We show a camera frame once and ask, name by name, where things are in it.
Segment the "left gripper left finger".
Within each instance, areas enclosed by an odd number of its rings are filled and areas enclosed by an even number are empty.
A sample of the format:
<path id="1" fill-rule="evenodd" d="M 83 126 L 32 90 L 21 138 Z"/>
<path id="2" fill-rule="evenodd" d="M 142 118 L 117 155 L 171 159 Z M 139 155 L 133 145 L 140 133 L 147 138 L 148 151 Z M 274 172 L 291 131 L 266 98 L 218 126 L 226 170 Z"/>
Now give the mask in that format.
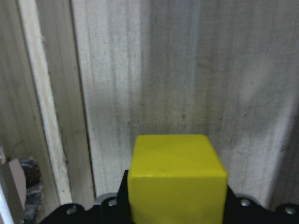
<path id="1" fill-rule="evenodd" d="M 105 199 L 101 204 L 103 224 L 131 224 L 131 210 L 128 200 L 128 170 L 123 178 L 116 196 Z"/>

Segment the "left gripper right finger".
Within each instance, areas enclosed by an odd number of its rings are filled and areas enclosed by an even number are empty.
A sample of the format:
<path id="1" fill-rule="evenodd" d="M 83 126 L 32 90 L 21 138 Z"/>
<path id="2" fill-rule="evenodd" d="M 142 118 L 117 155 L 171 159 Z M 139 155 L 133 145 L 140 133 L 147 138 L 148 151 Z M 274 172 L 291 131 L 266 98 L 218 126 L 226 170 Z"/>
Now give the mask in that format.
<path id="1" fill-rule="evenodd" d="M 223 224 L 256 224 L 257 202 L 254 198 L 235 194 L 228 186 L 224 207 Z"/>

